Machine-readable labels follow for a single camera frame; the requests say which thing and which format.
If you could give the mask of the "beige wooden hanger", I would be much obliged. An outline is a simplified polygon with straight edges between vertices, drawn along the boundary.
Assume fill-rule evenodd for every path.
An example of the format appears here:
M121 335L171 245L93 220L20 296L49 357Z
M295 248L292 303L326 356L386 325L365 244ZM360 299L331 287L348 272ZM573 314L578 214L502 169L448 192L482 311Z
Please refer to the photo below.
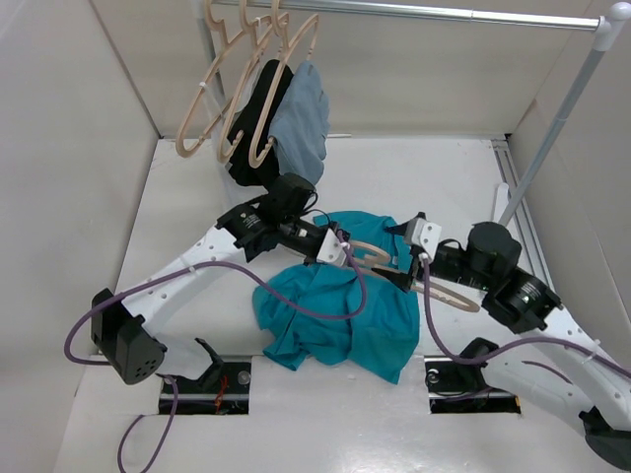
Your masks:
M393 260L393 257L385 250L358 240L351 240L350 244L353 250L354 261L365 275L389 281L392 284L402 282L402 291L415 292L419 295L424 293L425 285L423 279L415 279L410 284L407 284L407 274L405 272L401 272L395 267L387 266ZM431 284L429 295L431 299L464 312L477 313L480 311L480 305L475 301L437 283Z

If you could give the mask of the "teal t shirt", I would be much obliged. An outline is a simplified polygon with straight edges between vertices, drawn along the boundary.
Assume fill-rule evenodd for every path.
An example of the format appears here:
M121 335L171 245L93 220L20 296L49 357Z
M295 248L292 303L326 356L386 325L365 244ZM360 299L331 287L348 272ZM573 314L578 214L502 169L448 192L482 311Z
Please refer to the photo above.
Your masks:
M351 361L396 384L420 338L417 296L391 282L331 265L296 265L252 294L258 326L273 336L264 355L295 371L307 358Z

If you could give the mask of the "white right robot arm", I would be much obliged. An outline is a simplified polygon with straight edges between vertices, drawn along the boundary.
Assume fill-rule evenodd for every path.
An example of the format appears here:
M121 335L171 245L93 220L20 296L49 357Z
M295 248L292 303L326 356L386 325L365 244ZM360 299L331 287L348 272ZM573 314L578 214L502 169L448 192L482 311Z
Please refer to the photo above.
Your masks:
M518 265L521 244L494 222L472 227L467 243L441 239L441 228L419 213L387 228L410 248L407 272L381 273L402 291L432 278L483 293L481 306L514 334L498 346L472 340L453 353L436 329L431 303L424 313L432 339L456 364L458 381L476 388L483 382L528 400L565 422L606 463L630 468L630 371L615 362L581 328L560 298Z

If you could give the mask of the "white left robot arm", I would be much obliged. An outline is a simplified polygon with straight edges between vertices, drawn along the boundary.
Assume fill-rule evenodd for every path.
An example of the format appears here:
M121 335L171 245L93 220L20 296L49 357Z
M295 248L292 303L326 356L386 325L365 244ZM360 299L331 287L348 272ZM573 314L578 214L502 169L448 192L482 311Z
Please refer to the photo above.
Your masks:
M184 342L163 334L167 322L226 269L246 273L246 264L284 246L308 263L341 267L350 235L335 221L304 220L315 188L289 173L266 193L221 216L190 249L137 290L116 296L103 289L92 300L91 337L122 381L134 385L153 374L187 379L198 390L219 381L220 358L203 339Z

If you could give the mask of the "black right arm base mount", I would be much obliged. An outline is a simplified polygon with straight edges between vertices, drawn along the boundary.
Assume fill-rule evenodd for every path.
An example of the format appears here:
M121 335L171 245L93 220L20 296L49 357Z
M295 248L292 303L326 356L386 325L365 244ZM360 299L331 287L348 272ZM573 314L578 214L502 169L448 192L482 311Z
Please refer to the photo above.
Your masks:
M424 364L432 414L521 414L515 395L485 382L483 365L458 364L445 355L427 356Z

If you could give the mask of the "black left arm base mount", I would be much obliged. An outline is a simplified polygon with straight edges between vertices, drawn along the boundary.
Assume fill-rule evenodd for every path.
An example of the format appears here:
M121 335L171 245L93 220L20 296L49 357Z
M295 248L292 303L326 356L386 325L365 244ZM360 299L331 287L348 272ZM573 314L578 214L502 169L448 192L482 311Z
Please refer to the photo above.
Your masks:
M169 414L173 407L178 415L247 415L251 382L251 357L221 357L203 339L195 343L207 355L210 366L199 379L174 375L178 389L174 403L174 388L163 382L158 412Z

